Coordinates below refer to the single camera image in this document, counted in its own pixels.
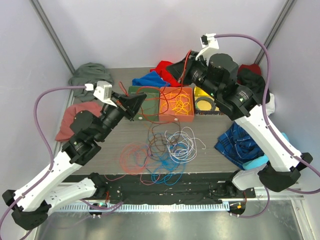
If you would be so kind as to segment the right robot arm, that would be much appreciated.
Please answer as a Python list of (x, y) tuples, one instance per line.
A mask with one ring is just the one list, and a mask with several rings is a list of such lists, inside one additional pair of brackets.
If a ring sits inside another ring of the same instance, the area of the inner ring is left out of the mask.
[(213, 97), (219, 110), (242, 127), (268, 157), (262, 166), (235, 172), (225, 186), (226, 193), (236, 198), (253, 187), (281, 192), (294, 185), (306, 167), (297, 157), (308, 163), (313, 158), (293, 147), (272, 122), (266, 123), (262, 98), (237, 82), (238, 68), (228, 54), (216, 53), (205, 60), (191, 51), (188, 57), (166, 69), (183, 85), (195, 84)]

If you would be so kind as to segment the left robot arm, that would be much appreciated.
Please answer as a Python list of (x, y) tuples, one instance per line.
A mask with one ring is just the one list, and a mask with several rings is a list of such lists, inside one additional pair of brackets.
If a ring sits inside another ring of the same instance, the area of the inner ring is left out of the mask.
[(107, 183), (98, 173), (61, 190), (55, 190), (68, 176), (86, 165), (100, 150), (98, 145), (123, 119), (132, 121), (146, 99), (145, 93), (118, 94), (104, 105), (100, 116), (88, 110), (78, 112), (70, 128), (73, 136), (61, 151), (34, 179), (18, 190), (6, 190), (4, 202), (12, 210), (13, 221), (30, 231), (41, 225), (53, 212), (86, 198), (102, 199), (108, 190)]

